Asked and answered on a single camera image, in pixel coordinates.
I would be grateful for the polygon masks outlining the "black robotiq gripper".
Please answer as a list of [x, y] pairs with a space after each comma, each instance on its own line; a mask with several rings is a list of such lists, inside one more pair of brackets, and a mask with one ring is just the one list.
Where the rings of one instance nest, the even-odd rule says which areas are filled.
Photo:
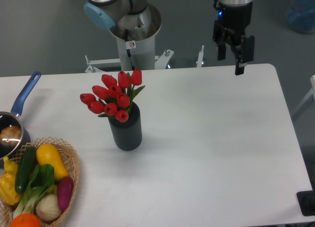
[[226, 41], [230, 37], [232, 45], [237, 46], [235, 75], [245, 71], [248, 62], [254, 59], [255, 37], [246, 37], [246, 27], [251, 22], [252, 1], [246, 4], [230, 5], [219, 2], [216, 10], [218, 19], [214, 24], [213, 41], [217, 45], [217, 60], [226, 58]]

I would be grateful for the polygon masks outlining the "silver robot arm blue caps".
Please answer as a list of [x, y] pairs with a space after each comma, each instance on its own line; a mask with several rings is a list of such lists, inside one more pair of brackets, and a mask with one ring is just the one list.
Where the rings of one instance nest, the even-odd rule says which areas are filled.
[[[246, 36], [252, 1], [214, 0], [214, 9], [218, 12], [213, 30], [217, 59], [225, 59], [229, 46], [236, 60], [236, 75], [243, 74], [247, 63], [254, 59], [255, 37]], [[147, 0], [88, 0], [84, 12], [93, 24], [109, 31], [116, 39], [119, 53], [116, 62], [123, 71], [168, 67], [174, 52], [166, 49], [161, 56], [155, 55], [161, 15]]]

